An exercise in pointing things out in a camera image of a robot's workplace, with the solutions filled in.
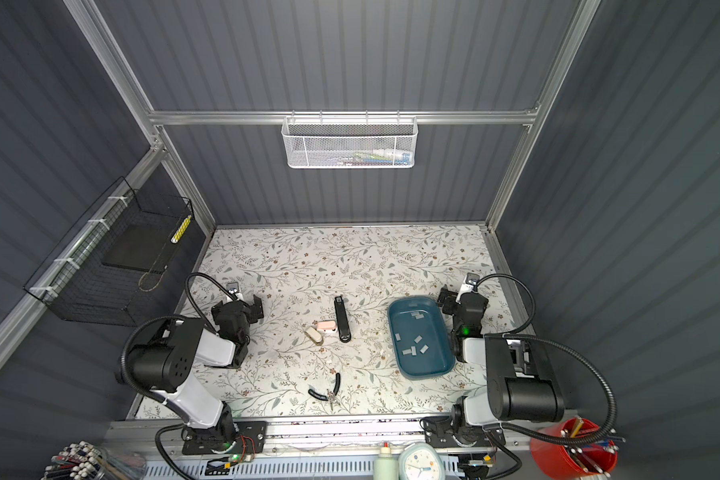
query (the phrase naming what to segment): green clock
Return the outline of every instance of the green clock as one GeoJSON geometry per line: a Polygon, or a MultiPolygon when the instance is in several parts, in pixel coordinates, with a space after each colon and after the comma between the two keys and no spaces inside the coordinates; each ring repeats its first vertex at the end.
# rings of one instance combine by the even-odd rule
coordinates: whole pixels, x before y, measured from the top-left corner
{"type": "Polygon", "coordinates": [[[400,454],[400,478],[403,480],[445,480],[440,455],[426,443],[415,443],[400,454]]]}

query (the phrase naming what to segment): red bucket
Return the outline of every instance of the red bucket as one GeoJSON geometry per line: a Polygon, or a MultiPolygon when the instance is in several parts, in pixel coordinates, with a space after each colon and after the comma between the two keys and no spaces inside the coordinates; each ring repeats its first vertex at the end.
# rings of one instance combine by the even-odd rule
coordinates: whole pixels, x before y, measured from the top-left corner
{"type": "MultiPolygon", "coordinates": [[[[549,436],[559,437],[561,436],[561,430],[567,430],[568,432],[573,430],[574,422],[576,422],[576,418],[571,418],[557,425],[542,428],[539,432],[546,433],[549,436]]],[[[580,431],[585,432],[586,430],[595,430],[596,428],[597,425],[585,418],[584,425],[580,431]]],[[[560,445],[553,445],[532,438],[530,440],[530,454],[534,457],[536,465],[539,466],[541,471],[547,474],[548,477],[555,478],[555,480],[570,480],[587,475],[597,475],[597,470],[594,469],[585,472],[582,467],[578,466],[570,455],[568,455],[566,448],[560,445]]],[[[616,466],[618,455],[615,453],[608,453],[601,449],[593,449],[589,452],[585,451],[585,454],[589,458],[592,458],[605,472],[610,472],[616,466]]],[[[584,461],[583,464],[588,468],[590,467],[586,461],[584,461]]]]}

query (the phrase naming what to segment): teal bin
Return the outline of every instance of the teal bin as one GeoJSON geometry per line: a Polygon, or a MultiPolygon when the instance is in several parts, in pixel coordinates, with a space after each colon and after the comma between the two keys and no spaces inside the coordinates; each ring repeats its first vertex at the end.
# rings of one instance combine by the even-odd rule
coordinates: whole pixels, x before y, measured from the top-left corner
{"type": "Polygon", "coordinates": [[[405,378],[431,379],[454,368],[456,358],[448,343],[440,308],[434,300],[428,296],[401,298],[390,304],[387,315],[394,356],[405,378]]]}

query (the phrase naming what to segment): wire cutter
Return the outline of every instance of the wire cutter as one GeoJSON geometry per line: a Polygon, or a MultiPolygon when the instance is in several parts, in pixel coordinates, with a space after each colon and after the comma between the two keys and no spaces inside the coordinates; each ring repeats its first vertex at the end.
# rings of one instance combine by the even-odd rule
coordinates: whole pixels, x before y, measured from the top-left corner
{"type": "Polygon", "coordinates": [[[315,389],[309,387],[309,390],[307,393],[317,400],[320,400],[321,402],[330,402],[331,404],[331,413],[333,413],[333,404],[338,402],[336,399],[336,395],[338,394],[338,388],[342,384],[342,375],[338,372],[336,372],[336,381],[333,383],[333,391],[328,391],[327,395],[323,395],[321,393],[317,393],[315,389]]]}

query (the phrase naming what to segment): floral patterned surface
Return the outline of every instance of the floral patterned surface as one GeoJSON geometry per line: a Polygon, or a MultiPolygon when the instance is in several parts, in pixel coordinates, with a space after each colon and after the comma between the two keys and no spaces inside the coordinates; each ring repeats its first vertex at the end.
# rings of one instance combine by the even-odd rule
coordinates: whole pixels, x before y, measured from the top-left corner
{"type": "MultiPolygon", "coordinates": [[[[265,318],[251,325],[248,358],[240,370],[193,365],[194,373],[236,416],[320,416],[442,412],[466,391],[485,385],[480,367],[457,362],[447,375],[405,379],[394,359],[387,306],[403,296],[437,298],[457,290],[467,272],[494,272],[477,226],[408,226],[218,230],[200,270],[221,283],[237,281],[247,301],[262,298],[265,318]],[[304,329],[334,320],[333,297],[343,295],[352,340],[336,332],[315,345],[304,329]],[[307,395],[332,388],[342,374],[338,404],[307,395]]],[[[498,282],[486,282],[484,332],[507,330],[510,313],[498,282]]],[[[198,280],[192,294],[210,318],[221,293],[198,280]]],[[[189,303],[182,313],[195,316],[189,303]]],[[[451,317],[445,316],[450,330],[451,317]]],[[[145,399],[137,418],[175,417],[145,399]]]]}

